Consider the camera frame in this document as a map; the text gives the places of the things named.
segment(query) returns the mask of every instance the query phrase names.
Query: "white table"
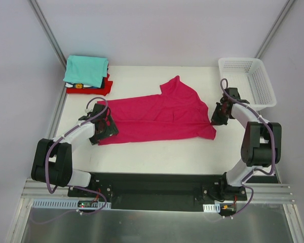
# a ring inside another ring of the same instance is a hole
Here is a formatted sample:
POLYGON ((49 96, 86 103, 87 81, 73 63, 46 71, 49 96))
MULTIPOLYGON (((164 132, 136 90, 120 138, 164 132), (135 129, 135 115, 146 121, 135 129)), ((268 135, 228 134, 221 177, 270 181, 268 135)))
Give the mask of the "white table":
MULTIPOLYGON (((209 117, 222 96, 216 67, 110 66, 109 74, 114 84, 108 100, 160 94, 159 85, 176 75, 197 91, 209 107, 209 117)), ((67 95, 57 134, 63 134, 85 115, 87 102, 95 96, 67 95)), ((73 153, 73 168, 113 173, 222 174, 240 159, 244 129, 237 120, 215 128, 214 141, 193 138, 92 146, 87 140, 73 153)))

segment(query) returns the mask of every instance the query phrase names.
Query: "red fabric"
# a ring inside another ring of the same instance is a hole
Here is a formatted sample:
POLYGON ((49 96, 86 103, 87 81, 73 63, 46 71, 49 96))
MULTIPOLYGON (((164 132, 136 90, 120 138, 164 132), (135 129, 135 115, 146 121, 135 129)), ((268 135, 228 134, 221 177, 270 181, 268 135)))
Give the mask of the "red fabric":
POLYGON ((179 76, 160 88, 160 95, 108 101, 119 134, 100 144, 215 138, 208 107, 195 90, 183 84, 179 76))
POLYGON ((84 89, 76 89, 76 88, 66 88, 67 94, 93 94, 93 95, 104 95, 110 93, 112 81, 109 81, 109 74, 107 74, 107 77, 104 78, 105 81, 105 87, 103 89, 92 89, 92 88, 84 88, 84 89))

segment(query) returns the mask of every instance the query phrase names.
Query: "folded clothing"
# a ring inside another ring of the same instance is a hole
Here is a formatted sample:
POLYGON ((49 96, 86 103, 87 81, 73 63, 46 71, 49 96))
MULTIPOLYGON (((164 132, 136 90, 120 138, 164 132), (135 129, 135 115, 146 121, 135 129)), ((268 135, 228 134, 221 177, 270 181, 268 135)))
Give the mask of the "folded clothing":
POLYGON ((100 88, 103 77, 107 77, 107 58, 69 56, 63 81, 100 88))
POLYGON ((107 74, 107 77, 103 78, 103 88, 95 88, 92 86, 85 87, 80 86, 80 84, 76 84, 73 88, 66 88, 67 94, 93 94, 93 95, 104 95, 110 93, 111 86, 113 84, 113 81, 109 81, 109 74, 107 74))
POLYGON ((195 90, 183 84, 179 76, 160 88, 160 95, 108 101, 119 134, 100 144, 215 138, 208 107, 195 90))

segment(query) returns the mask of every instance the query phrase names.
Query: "pink cloth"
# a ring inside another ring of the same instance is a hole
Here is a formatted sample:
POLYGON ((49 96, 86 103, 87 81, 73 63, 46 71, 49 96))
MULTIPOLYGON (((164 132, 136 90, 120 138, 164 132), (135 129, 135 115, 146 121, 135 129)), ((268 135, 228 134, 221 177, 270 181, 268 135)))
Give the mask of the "pink cloth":
POLYGON ((195 90, 183 84, 179 76, 160 88, 160 95, 108 101, 119 134, 100 144, 215 138, 208 107, 195 90))

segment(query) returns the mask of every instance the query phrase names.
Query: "stack of folded clothes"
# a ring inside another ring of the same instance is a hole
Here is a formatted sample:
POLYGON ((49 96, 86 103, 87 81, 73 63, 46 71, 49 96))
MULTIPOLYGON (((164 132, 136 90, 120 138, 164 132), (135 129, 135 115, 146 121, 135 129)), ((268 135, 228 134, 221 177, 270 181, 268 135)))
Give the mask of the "stack of folded clothes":
POLYGON ((108 60, 99 57, 69 56, 63 81, 68 94, 107 95, 109 81, 108 60))

